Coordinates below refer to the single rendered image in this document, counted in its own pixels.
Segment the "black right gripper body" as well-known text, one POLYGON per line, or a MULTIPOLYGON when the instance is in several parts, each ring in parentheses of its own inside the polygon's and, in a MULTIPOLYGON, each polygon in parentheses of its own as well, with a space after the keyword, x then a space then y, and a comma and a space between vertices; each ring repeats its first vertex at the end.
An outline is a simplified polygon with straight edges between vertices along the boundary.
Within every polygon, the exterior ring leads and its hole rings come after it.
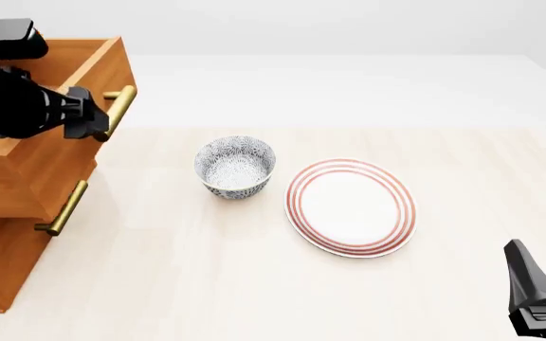
POLYGON ((509 319, 518 336, 546 336, 546 306, 509 305, 509 319))

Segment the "wooden cabinet drawer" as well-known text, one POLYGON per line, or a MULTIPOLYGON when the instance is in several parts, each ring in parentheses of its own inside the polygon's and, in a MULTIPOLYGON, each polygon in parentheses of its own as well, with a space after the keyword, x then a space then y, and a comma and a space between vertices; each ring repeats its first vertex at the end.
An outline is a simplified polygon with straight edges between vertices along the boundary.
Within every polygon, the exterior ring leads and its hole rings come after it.
POLYGON ((60 175, 23 175, 0 155, 0 218, 38 218, 52 221, 79 181, 89 178, 95 160, 73 162, 60 175))
MULTIPOLYGON (((48 39, 48 53, 41 59, 3 60, 30 73, 31 78, 51 90, 65 93, 79 86, 90 91, 94 101, 107 113, 113 103, 103 93, 137 85, 120 37, 113 39, 48 39)), ((0 139, 0 155, 12 160, 51 161, 68 157, 76 160, 95 158, 102 143, 95 138, 63 138, 59 127, 32 138, 0 139)))

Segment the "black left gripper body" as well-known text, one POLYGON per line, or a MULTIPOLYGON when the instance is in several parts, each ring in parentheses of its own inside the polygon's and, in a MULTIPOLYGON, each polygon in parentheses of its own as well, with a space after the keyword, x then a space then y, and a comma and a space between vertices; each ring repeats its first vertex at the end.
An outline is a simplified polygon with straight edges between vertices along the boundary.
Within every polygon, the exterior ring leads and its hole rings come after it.
POLYGON ((44 98, 46 124, 60 125, 87 118, 83 91, 69 91, 66 95, 48 91, 44 92, 44 98))

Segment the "blue patterned bowl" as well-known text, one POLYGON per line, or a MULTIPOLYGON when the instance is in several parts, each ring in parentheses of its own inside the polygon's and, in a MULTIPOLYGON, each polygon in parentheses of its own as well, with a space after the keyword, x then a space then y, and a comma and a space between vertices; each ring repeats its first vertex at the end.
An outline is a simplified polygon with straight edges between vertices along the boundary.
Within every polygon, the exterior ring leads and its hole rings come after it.
POLYGON ((229 200, 249 198, 268 183, 276 154, 264 141, 249 135, 216 138, 194 157, 194 170, 214 195, 229 200))

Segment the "white plate with red rings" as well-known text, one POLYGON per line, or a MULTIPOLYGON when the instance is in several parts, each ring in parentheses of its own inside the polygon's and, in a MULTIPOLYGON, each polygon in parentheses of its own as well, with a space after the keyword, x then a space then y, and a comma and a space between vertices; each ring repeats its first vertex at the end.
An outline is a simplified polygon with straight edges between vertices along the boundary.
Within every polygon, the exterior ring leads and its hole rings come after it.
POLYGON ((416 203, 388 170, 330 158, 300 170, 284 194, 286 217, 319 249, 345 258, 379 258, 409 243, 416 203))

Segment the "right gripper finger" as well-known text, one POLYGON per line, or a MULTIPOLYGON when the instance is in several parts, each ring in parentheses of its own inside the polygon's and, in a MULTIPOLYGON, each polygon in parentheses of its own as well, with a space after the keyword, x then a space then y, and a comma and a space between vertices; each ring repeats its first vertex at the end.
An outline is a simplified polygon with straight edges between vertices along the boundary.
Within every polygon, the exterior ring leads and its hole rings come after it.
POLYGON ((509 272, 509 313, 533 306, 546 306, 546 275, 524 243, 513 239, 503 250, 509 272))

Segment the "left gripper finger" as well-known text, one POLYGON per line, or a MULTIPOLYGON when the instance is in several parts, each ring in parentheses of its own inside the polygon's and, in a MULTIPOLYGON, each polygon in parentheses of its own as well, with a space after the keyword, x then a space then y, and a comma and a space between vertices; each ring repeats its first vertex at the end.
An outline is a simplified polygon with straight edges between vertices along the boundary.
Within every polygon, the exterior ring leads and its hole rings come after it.
POLYGON ((96 117, 108 117, 86 88, 69 87, 66 95, 68 97, 66 110, 72 118, 92 121, 96 117))
POLYGON ((92 121, 84 119, 68 120, 64 124, 64 138, 82 139, 93 137, 95 139, 108 139, 108 117, 96 117, 92 121))

